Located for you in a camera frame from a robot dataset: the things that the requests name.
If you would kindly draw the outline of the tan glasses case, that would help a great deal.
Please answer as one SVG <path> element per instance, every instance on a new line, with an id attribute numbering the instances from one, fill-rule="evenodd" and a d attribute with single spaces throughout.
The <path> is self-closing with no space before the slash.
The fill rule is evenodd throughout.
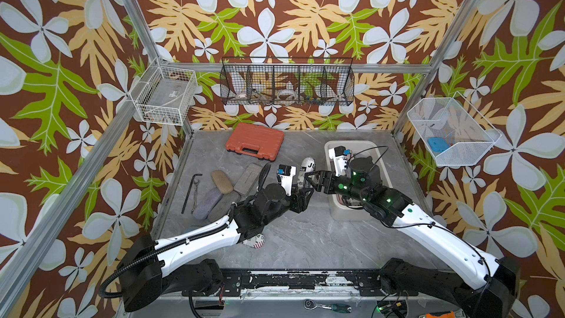
<path id="1" fill-rule="evenodd" d="M 212 178 L 215 187 L 222 194 L 229 194 L 233 192 L 234 190 L 233 185 L 225 172 L 223 172 L 222 170 L 215 170 L 210 173 L 210 176 Z"/>

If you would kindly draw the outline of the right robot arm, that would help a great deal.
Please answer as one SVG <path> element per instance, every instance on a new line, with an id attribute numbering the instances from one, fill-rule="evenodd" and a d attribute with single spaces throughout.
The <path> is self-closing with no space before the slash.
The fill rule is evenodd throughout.
<path id="1" fill-rule="evenodd" d="M 386 228 L 400 231 L 426 247 L 451 269 L 425 269 L 390 259 L 379 270 L 388 294 L 418 292 L 463 309 L 468 317 L 507 317 L 519 294 L 519 266 L 488 254 L 428 216 L 402 192 L 386 186 L 376 160 L 343 146 L 328 152 L 332 171 L 305 169 L 304 183 L 317 192 L 358 201 Z"/>

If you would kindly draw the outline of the light grey glasses case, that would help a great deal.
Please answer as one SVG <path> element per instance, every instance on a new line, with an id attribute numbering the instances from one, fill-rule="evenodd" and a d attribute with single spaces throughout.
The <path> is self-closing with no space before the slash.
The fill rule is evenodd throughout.
<path id="1" fill-rule="evenodd" d="M 247 195 L 259 178 L 262 167 L 256 163 L 250 163 L 234 185 L 234 191 L 242 196 Z"/>

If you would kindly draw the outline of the cream plastic storage box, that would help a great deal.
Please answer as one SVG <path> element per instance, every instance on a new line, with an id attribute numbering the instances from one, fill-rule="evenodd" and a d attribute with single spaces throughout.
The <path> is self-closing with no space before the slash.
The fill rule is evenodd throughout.
<path id="1" fill-rule="evenodd" d="M 334 174 L 335 166 L 333 160 L 330 158 L 330 150 L 340 146 L 343 146 L 347 150 L 350 150 L 351 155 L 357 155 L 355 159 L 370 157 L 372 159 L 372 163 L 375 163 L 375 161 L 385 151 L 385 147 L 376 148 L 376 144 L 371 141 L 328 141 L 325 144 L 325 166 L 326 170 L 329 170 Z M 383 181 L 383 185 L 392 188 L 393 184 L 382 158 L 378 161 L 376 168 L 379 170 L 380 179 Z M 363 210 L 363 208 L 357 208 L 355 206 L 345 206 L 341 195 L 330 195 L 329 206 L 332 218 L 334 218 L 338 222 L 362 222 L 372 220 L 370 214 Z"/>

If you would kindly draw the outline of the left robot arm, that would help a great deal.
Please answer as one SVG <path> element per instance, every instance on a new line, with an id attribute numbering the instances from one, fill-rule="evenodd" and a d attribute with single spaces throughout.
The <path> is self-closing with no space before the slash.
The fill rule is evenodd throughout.
<path id="1" fill-rule="evenodd" d="M 282 165 L 277 170 L 277 182 L 266 184 L 270 167 L 266 164 L 261 169 L 256 193 L 232 203 L 216 222 L 170 238 L 143 236 L 137 240 L 116 271 L 101 284 L 98 295 L 119 298 L 126 312 L 135 312 L 163 294 L 215 293 L 223 283 L 219 265 L 212 259 L 194 264 L 195 259 L 254 239 L 287 211 L 301 213 L 308 207 L 314 192 L 309 180 L 312 172 L 300 172 L 302 182 L 294 183 L 296 169 Z"/>

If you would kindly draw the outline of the flag print glasses case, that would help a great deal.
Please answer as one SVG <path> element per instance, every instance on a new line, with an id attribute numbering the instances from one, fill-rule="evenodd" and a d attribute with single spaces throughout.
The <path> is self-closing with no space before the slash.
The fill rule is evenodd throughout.
<path id="1" fill-rule="evenodd" d="M 252 238 L 248 238 L 244 240 L 243 244 L 246 245 L 247 247 L 259 249 L 263 247 L 263 245 L 265 244 L 265 237 L 263 234 L 259 233 L 253 236 Z"/>

